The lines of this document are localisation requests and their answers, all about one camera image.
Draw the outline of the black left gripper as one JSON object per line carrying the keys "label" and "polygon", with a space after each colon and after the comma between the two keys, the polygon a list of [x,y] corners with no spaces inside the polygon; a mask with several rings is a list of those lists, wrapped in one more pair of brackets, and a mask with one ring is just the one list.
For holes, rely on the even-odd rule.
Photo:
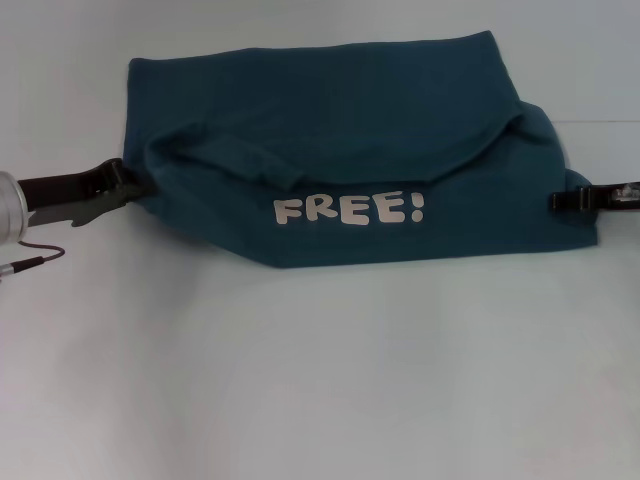
{"label": "black left gripper", "polygon": [[29,227],[70,221],[85,226],[101,215],[156,194],[147,176],[111,159],[85,172],[19,180],[30,214]]}

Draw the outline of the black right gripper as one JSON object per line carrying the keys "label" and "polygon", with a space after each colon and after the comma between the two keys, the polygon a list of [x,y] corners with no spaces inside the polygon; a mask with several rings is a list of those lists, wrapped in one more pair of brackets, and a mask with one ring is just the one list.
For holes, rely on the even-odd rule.
{"label": "black right gripper", "polygon": [[639,208],[638,182],[591,185],[551,195],[552,211],[628,211]]}

